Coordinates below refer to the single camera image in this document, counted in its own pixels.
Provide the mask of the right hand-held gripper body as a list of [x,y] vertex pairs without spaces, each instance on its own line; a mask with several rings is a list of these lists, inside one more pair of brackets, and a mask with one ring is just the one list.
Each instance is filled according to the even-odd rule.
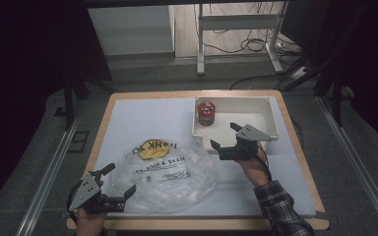
[[222,147],[219,151],[220,160],[248,160],[257,154],[257,143],[269,142],[272,138],[247,124],[235,134],[236,144],[233,147]]

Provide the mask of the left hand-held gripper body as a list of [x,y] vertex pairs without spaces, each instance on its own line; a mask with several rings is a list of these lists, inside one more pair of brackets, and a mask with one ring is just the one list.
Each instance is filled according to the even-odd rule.
[[101,192],[100,175],[90,173],[79,182],[68,210],[84,208],[89,213],[123,212],[124,197],[111,198]]

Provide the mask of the white plastic bin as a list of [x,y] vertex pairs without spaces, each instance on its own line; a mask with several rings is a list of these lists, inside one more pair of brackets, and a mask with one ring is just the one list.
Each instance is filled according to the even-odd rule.
[[198,111],[195,111],[192,136],[195,142],[209,153],[217,153],[211,147],[211,140],[222,147],[233,147],[236,144],[236,132],[230,128],[231,122],[239,126],[251,125],[268,135],[270,139],[261,142],[263,149],[266,149],[270,142],[279,139],[279,130],[269,96],[197,97],[195,108],[205,101],[215,106],[215,121],[211,126],[203,126],[198,121]]

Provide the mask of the red can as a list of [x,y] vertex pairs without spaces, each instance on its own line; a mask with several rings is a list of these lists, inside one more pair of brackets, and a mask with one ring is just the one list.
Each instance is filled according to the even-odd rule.
[[203,126],[211,126],[215,123],[216,107],[209,101],[198,105],[198,122]]

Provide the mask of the clear printed plastic bag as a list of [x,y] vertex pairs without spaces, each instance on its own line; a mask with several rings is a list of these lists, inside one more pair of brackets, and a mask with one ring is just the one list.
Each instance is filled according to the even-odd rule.
[[214,161],[200,145],[151,139],[124,153],[108,175],[105,189],[113,196],[135,187],[125,210],[159,213],[193,205],[217,182]]

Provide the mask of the person's left hand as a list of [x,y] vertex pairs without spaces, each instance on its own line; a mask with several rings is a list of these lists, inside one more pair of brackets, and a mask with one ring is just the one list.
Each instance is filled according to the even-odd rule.
[[84,208],[77,210],[75,236],[105,236],[104,222],[106,213],[89,213]]

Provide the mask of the person's right hand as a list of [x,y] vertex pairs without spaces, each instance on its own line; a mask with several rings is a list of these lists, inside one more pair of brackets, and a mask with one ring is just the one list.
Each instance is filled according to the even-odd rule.
[[258,149],[255,157],[249,160],[238,161],[247,179],[254,187],[263,186],[270,182],[269,176],[266,173],[266,166],[268,164],[267,155],[260,142],[257,143],[257,146]]

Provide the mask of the white table mat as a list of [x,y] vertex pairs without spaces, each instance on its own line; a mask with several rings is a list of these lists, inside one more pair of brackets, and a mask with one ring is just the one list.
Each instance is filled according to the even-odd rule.
[[[196,143],[192,136],[196,98],[115,100],[95,166],[101,168],[108,163],[116,164],[128,150],[151,139]],[[279,139],[270,142],[265,149],[271,173],[293,196],[295,210],[302,216],[313,216],[316,208],[300,169],[282,112],[276,98],[273,96],[270,98],[279,130]],[[126,215],[179,217],[260,215],[260,207],[253,188],[239,165],[230,160],[220,160],[218,153],[208,152],[208,154],[214,161],[218,182],[201,200],[174,212],[130,213],[125,210]],[[104,193],[106,193],[105,184],[108,175],[104,178],[102,187]]]

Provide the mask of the black metal stand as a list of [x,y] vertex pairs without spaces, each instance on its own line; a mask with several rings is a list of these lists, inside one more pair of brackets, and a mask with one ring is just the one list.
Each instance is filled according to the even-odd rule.
[[75,95],[79,100],[86,100],[90,96],[90,91],[86,86],[86,82],[89,82],[98,88],[108,92],[109,94],[116,93],[116,90],[109,85],[92,79],[91,77],[79,74],[76,76],[66,76],[64,78],[64,100],[65,100],[65,116],[66,116],[66,126],[65,130],[69,130],[73,126],[75,114],[74,114],[74,103],[73,95]]
[[335,122],[341,127],[343,125],[341,118],[341,102],[343,100],[343,95],[342,82],[339,76],[339,73],[342,71],[341,67],[339,66],[339,56],[339,51],[333,52],[324,63],[306,73],[296,81],[283,86],[281,88],[281,91],[292,90],[299,85],[319,76],[318,82],[313,90],[317,96],[320,96],[325,95],[329,88],[333,89],[332,117],[334,118]]

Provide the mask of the white power strip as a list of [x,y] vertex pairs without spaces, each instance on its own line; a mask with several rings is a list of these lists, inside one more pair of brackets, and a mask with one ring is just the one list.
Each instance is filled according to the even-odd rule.
[[296,72],[294,72],[290,77],[295,81],[309,72],[307,67],[300,67]]

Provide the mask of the white cabinet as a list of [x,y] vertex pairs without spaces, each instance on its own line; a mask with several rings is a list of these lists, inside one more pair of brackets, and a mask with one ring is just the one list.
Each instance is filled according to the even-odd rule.
[[89,15],[105,55],[174,51],[172,6],[93,8]]

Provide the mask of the aluminium floor rail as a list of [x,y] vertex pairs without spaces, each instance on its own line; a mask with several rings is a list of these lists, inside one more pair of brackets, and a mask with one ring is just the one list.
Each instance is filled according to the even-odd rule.
[[349,139],[346,130],[341,127],[333,116],[333,109],[329,101],[321,96],[317,96],[316,100],[322,107],[323,113],[331,126],[337,140],[346,154],[351,167],[353,168],[357,178],[359,179],[368,199],[373,204],[375,211],[378,214],[378,186],[374,182],[368,169],[363,164],[360,154],[355,149],[351,140]]
[[39,182],[39,185],[37,186],[37,189],[31,199],[31,203],[24,214],[15,236],[32,236],[41,211],[43,210],[52,185],[65,158],[67,149],[82,118],[85,105],[86,103],[84,101],[79,101],[77,107],[74,109],[73,121],[70,127],[63,133],[56,152],[51,157],[50,162],[44,171],[44,174]]

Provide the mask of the white desk frame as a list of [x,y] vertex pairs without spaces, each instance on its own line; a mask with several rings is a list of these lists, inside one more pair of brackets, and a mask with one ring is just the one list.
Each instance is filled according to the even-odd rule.
[[198,48],[197,48],[197,74],[205,74],[204,32],[213,30],[271,30],[272,36],[269,42],[264,44],[266,52],[271,60],[275,72],[281,73],[283,67],[276,55],[276,42],[282,23],[287,1],[283,1],[276,13],[269,14],[244,14],[244,15],[207,15],[203,14],[203,4],[198,4]]

